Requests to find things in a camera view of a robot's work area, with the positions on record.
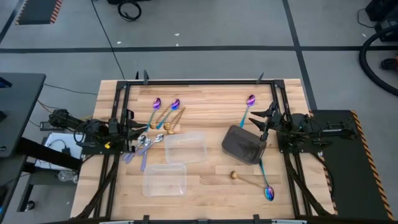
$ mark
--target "gray floor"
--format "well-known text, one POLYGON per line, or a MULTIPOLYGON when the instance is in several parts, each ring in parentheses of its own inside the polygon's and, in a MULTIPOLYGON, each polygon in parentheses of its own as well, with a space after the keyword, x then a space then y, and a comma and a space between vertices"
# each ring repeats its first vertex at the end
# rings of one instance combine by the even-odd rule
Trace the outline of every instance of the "gray floor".
MULTIPOLYGON (((0 30, 18 0, 0 2, 0 30)), ((302 46, 360 46, 374 33, 356 23, 356 12, 368 0, 289 0, 302 46)), ((293 46, 282 0, 152 0, 140 3, 137 22, 122 20, 106 0, 95 2, 112 45, 120 47, 183 47, 220 45, 293 46)), ((361 20, 371 24, 365 14, 361 20)), ((377 41, 374 45, 384 45, 377 41)), ((12 23, 1 49, 107 48, 90 0, 63 0, 52 25, 12 23)), ((369 63, 386 81, 398 86, 395 72, 382 72, 378 62, 395 52, 370 52, 369 63)), ((302 78, 294 51, 232 50, 185 52, 117 52, 126 78, 146 69, 151 78, 302 78)), ((318 109, 356 110, 377 165, 389 203, 398 215, 396 111, 398 98, 375 86, 358 64, 358 52, 303 52, 318 109)), ((121 79, 112 53, 0 54, 0 72, 40 72, 46 83, 96 92, 100 80, 121 79)), ((67 108, 74 116, 93 113, 96 97, 44 87, 40 100, 67 108)), ((48 113, 36 105, 31 120, 48 113)), ((24 136, 40 142, 48 135, 28 124, 24 136)), ((4 223, 43 223, 69 217, 74 187, 35 187, 35 210, 16 213, 21 179, 4 223)))

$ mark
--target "black table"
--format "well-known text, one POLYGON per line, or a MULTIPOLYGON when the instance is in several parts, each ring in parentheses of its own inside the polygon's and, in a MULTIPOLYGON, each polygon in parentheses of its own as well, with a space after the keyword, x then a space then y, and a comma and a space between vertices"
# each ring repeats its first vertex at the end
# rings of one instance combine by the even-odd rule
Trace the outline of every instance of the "black table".
POLYGON ((0 111, 7 116, 0 122, 0 185, 6 184, 7 188, 6 198, 1 205, 2 222, 22 171, 38 171, 33 163, 26 162, 28 156, 73 170, 80 168, 81 160, 22 137, 42 91, 45 75, 0 73, 0 77, 12 83, 10 88, 0 88, 0 111))

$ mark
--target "yellow and black striped tape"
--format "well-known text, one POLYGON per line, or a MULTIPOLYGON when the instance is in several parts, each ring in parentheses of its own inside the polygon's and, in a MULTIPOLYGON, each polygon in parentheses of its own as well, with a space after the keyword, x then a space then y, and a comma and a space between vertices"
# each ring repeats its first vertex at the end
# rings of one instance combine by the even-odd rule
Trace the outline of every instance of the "yellow and black striped tape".
POLYGON ((62 5, 62 0, 57 0, 57 2, 55 3, 54 10, 52 11, 52 15, 51 15, 51 19, 50 19, 51 24, 53 24, 57 20, 58 13, 61 10, 61 5, 62 5))
POLYGON ((390 205, 388 204, 386 193, 385 193, 385 191, 383 189, 383 186, 381 185, 381 180, 380 180, 379 174, 377 173, 376 165, 374 165, 374 161, 373 161, 371 152, 369 150, 368 143, 366 142, 365 136, 363 134, 362 126, 361 126, 361 123, 359 122, 358 115, 353 110, 351 112, 352 112, 352 114, 354 116, 358 132, 361 135, 361 140, 362 140, 362 143, 363 143, 363 147, 365 149, 366 155, 368 156, 369 165, 370 165, 370 167, 371 167, 371 169, 373 171, 374 179, 375 179, 375 181, 377 183, 377 186, 379 187, 379 192, 380 192, 381 199, 383 200, 383 203, 384 203, 384 208, 386 208, 386 212, 387 212, 388 217, 391 220, 393 220, 394 217, 392 216, 392 211, 391 211, 390 205))
MULTIPOLYGON (((313 118, 313 113, 312 113, 311 110, 309 111, 309 114, 313 118)), ((320 159, 323 162, 325 161, 325 158, 323 158, 323 156, 320 156, 320 159)), ((331 181, 330 181, 330 178, 329 178, 329 173, 328 173, 328 170, 326 170, 326 167, 323 167, 323 171, 325 173, 326 183, 328 184, 329 194, 331 195, 331 181)), ((337 208, 336 208, 336 202, 335 202, 335 200, 332 197, 331 197, 331 202, 333 204, 333 209, 335 210, 335 215, 338 215, 337 208)))
POLYGON ((26 0, 26 1, 24 2, 24 4, 22 5, 21 11, 19 12, 18 19, 17 19, 17 21, 15 21, 15 25, 19 25, 19 19, 21 18, 21 15, 22 15, 22 13, 23 13, 24 10, 25 10, 25 6, 26 6, 26 3, 27 3, 28 1, 29 1, 29 0, 26 0))

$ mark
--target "clear plastic container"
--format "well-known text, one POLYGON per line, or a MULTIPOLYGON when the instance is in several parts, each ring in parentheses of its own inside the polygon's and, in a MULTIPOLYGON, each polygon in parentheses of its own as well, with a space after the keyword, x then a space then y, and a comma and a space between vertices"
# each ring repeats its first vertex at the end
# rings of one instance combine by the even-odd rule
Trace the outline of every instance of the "clear plastic container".
POLYGON ((168 135, 164 144, 169 164, 200 162, 207 158, 205 134, 201 132, 168 135))
POLYGON ((142 191, 146 197, 185 195, 187 168, 183 164, 147 165, 142 191))

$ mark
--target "wooden table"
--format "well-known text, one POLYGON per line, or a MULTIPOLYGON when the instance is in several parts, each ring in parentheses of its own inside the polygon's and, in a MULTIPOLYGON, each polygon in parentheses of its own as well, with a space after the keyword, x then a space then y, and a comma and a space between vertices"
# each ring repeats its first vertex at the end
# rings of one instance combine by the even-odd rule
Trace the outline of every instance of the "wooden table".
MULTIPOLYGON (((285 80, 285 85, 291 112, 307 114, 308 108, 300 80, 285 80)), ((101 82, 94 118, 108 120, 111 116, 115 89, 116 80, 101 82)), ((135 120, 139 123, 148 121, 155 98, 162 99, 162 108, 175 98, 179 98, 181 106, 187 108, 175 131, 176 133, 203 131, 207 141, 208 157, 203 162, 186 164, 188 186, 187 194, 182 197, 145 197, 142 194, 141 157, 135 157, 127 165, 121 161, 112 219, 142 220, 143 215, 150 215, 151 220, 252 219, 253 214, 259 214, 260 218, 293 218, 285 164, 283 155, 278 149, 275 131, 269 132, 267 147, 262 157, 268 183, 275 190, 274 201, 267 201, 262 189, 242 180, 229 178, 229 173, 235 170, 252 182, 264 185, 264 178, 258 165, 248 166, 225 154, 221 148, 221 142, 228 128, 232 124, 239 125, 246 109, 246 99, 250 94, 256 96, 256 104, 250 108, 250 111, 263 111, 272 102, 269 85, 132 87, 128 108, 135 112, 135 120)), ((244 128, 255 134, 261 134, 247 118, 244 128)), ((165 131, 151 129, 148 136, 153 138, 159 133, 165 134, 165 131)), ((94 156, 81 168, 71 217, 83 210, 98 188, 102 160, 103 156, 94 156)), ((148 151, 147 164, 166 164, 163 143, 156 144, 148 151)), ((302 164, 308 188, 324 208, 333 213, 323 166, 309 154, 302 154, 302 164)), ((300 211, 303 213, 300 191, 297 195, 300 211)), ((102 215, 107 198, 105 193, 101 207, 102 215)))

